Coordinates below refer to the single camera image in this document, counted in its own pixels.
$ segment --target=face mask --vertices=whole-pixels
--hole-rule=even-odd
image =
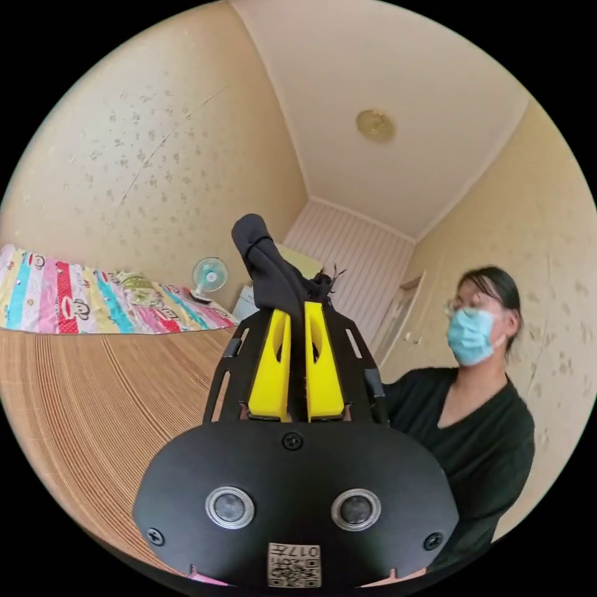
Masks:
[[[471,366],[490,357],[503,344],[505,336],[492,345],[489,337],[494,316],[478,309],[459,309],[450,320],[448,345],[456,360],[464,366]]]

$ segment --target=ceiling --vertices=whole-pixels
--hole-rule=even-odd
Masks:
[[[442,25],[377,0],[230,0],[278,95],[309,194],[422,238],[514,132],[529,95]],[[367,140],[379,109],[393,140]]]

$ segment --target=striped blanket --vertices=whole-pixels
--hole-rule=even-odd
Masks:
[[[188,289],[149,282],[156,300],[131,300],[119,276],[49,259],[11,244],[0,249],[0,327],[46,334],[167,334],[238,324]]]

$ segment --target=bamboo mat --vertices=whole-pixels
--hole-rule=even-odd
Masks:
[[[132,505],[151,458],[201,423],[213,371],[233,331],[52,336],[0,330],[2,403],[38,477],[79,524],[164,570],[132,521]]]

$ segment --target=beige wallpaper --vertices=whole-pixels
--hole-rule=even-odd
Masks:
[[[307,192],[277,97],[225,3],[130,40],[56,105],[13,176],[0,242],[191,284],[219,256],[234,305],[248,280],[230,237],[243,213],[282,240]]]
[[[415,247],[405,275],[427,271],[382,375],[454,364],[442,305],[467,268],[493,263],[519,285],[526,328],[509,368],[537,427],[537,456],[497,535],[541,500],[565,466],[597,392],[597,213],[585,178],[543,109],[531,102],[501,156]]]

